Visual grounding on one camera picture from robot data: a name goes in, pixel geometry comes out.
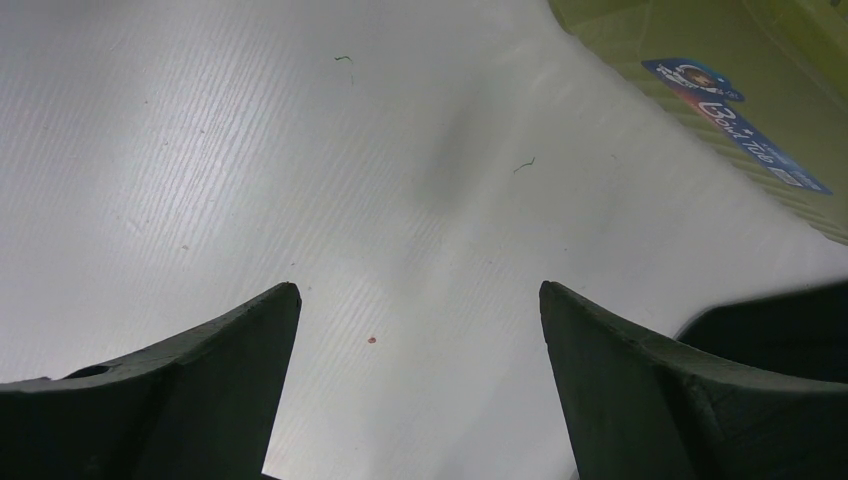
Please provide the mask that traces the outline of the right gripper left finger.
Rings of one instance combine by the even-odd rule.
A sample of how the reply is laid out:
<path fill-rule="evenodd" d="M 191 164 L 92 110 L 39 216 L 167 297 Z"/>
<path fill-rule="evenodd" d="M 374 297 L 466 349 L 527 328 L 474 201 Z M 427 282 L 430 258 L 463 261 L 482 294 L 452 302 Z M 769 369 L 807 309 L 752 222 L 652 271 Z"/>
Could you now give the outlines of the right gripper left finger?
<path fill-rule="evenodd" d="M 1 387 L 5 479 L 260 479 L 302 306 L 281 283 L 63 378 Z"/>

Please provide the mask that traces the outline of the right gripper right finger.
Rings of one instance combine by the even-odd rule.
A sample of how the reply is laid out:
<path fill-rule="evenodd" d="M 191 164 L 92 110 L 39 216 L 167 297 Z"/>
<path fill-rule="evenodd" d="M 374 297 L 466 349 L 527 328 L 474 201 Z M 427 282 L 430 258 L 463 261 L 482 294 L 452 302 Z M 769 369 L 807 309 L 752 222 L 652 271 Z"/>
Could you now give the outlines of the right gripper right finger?
<path fill-rule="evenodd" d="M 582 479 L 843 479 L 847 285 L 707 310 L 668 337 L 556 282 L 541 325 Z"/>

